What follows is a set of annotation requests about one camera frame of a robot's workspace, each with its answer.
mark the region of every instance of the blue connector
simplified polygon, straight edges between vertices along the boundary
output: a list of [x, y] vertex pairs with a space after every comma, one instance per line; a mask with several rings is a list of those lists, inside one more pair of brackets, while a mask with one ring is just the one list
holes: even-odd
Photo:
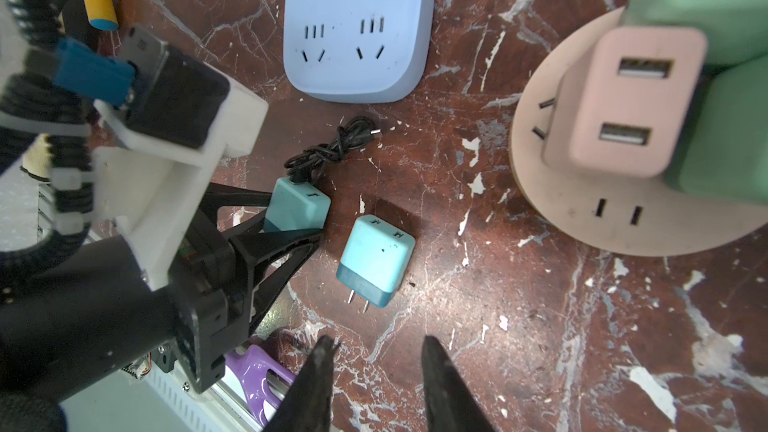
[[266, 209], [264, 232], [322, 228], [330, 207], [331, 199], [312, 184], [278, 178]]
[[55, 55], [54, 85], [115, 107], [125, 103], [136, 75], [131, 64], [102, 57], [71, 38], [59, 41]]
[[336, 278], [371, 304], [383, 308], [400, 286], [415, 246], [413, 236], [377, 216], [358, 217]]

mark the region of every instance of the teal usb charger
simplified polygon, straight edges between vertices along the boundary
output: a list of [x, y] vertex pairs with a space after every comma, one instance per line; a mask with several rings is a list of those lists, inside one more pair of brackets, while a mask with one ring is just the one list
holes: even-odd
[[377, 216], [358, 217], [336, 278], [353, 293], [383, 308], [400, 286], [415, 245], [413, 236]]
[[278, 178], [266, 209], [264, 232], [322, 228], [330, 207], [331, 199], [312, 184]]

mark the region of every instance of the pink usb charger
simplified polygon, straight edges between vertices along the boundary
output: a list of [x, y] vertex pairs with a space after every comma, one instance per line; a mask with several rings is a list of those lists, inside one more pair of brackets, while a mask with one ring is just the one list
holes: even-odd
[[560, 81], [544, 163], [642, 178], [661, 174], [705, 55], [705, 35], [689, 27], [607, 32]]

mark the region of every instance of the black cylinder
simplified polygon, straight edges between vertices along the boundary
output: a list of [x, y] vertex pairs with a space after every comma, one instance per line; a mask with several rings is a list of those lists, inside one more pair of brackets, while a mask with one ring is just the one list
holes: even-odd
[[0, 388], [61, 401], [168, 341], [167, 289], [149, 290], [118, 236], [3, 291]]

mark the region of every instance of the red marble table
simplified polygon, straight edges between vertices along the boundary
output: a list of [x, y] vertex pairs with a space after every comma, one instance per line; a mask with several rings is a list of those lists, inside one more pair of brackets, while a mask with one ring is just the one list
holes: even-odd
[[[627, 0], [436, 0], [423, 80], [375, 106], [292, 87], [284, 2], [120, 0], [120, 33], [145, 24], [270, 103], [253, 153], [223, 160], [218, 182], [271, 190], [286, 158], [341, 122], [366, 114], [384, 130], [321, 181], [332, 198], [326, 240], [291, 281], [273, 333], [293, 370], [319, 335], [342, 342], [335, 426], [424, 430], [419, 361], [432, 334], [497, 430], [766, 429], [766, 230], [701, 254], [616, 256], [550, 225], [510, 172], [509, 125], [532, 71]], [[398, 294], [365, 314], [334, 276], [363, 210], [417, 237]]]

